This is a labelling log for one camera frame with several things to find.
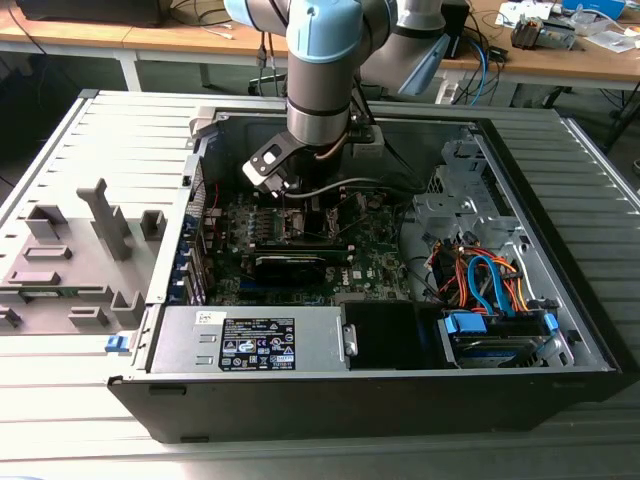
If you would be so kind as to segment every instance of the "slotted metal surface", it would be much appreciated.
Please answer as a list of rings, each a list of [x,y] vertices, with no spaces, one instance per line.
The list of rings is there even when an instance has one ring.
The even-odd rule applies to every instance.
[[[19,249],[26,203],[74,192],[104,175],[125,215],[167,212],[189,152],[188,117],[220,97],[103,92],[81,100],[45,147],[37,180],[4,207],[0,254]],[[269,100],[223,97],[281,110]],[[609,315],[640,355],[640,215],[615,175],[550,111],[373,104],[374,112],[491,118]],[[104,130],[110,130],[104,141]],[[154,139],[170,141],[155,142]],[[22,185],[17,187],[20,193]],[[65,197],[64,208],[89,214]],[[6,258],[0,258],[0,267]],[[106,355],[106,336],[0,338],[0,474],[41,478],[583,479],[640,475],[640,386],[580,405],[532,432],[401,439],[162,445],[103,386],[130,362]],[[401,408],[398,405],[389,408]],[[136,462],[107,463],[113,460]]]

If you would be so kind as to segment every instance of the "cable on table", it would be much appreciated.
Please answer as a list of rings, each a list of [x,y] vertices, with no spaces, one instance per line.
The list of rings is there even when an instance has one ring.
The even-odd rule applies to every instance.
[[[276,69],[276,56],[273,50],[273,37],[271,33],[267,35],[267,38],[269,39],[269,56],[271,57],[271,70],[273,72],[273,83],[276,88],[276,97],[279,97],[280,92],[278,91],[278,71]]]

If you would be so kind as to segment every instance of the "desk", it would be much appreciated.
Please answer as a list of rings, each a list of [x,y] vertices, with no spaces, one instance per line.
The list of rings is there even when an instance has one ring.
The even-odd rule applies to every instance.
[[[579,39],[577,50],[572,51],[524,51],[512,48],[511,30],[492,28],[495,27],[495,13],[487,12],[498,8],[500,3],[500,0],[474,0],[473,6],[478,12],[476,18],[481,31],[493,45],[509,50],[508,62],[501,76],[504,83],[631,90],[640,80],[640,61],[637,58],[640,54],[637,51],[613,54],[584,39]],[[175,22],[168,22],[160,29],[31,22],[24,18],[15,5],[13,12],[47,53],[117,59],[122,66],[127,87],[133,91],[142,90],[136,71],[136,62],[139,60],[255,65],[256,50],[260,43],[258,32],[241,25],[235,25],[231,32],[234,40],[227,40],[201,28]],[[485,15],[489,25],[482,21]],[[634,20],[640,23],[639,13],[625,13],[621,19],[624,22]],[[274,49],[278,66],[285,67],[287,50],[283,38],[274,37]],[[0,11],[0,51],[39,52],[14,24],[6,9]],[[446,96],[444,91],[447,85],[453,86],[464,80],[477,67],[478,62],[471,52],[455,60],[444,60],[439,76],[443,76],[445,82],[439,98],[442,100]]]

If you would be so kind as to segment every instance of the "motherboard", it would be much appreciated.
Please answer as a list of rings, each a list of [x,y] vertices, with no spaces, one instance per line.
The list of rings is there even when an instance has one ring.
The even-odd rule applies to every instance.
[[[212,211],[211,305],[339,305],[409,298],[396,205],[342,190],[304,202],[235,194]]]

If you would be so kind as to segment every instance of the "warning label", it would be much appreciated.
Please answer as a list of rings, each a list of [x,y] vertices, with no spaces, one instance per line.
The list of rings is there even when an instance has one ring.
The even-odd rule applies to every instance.
[[[220,369],[295,370],[293,318],[226,318],[220,342]]]

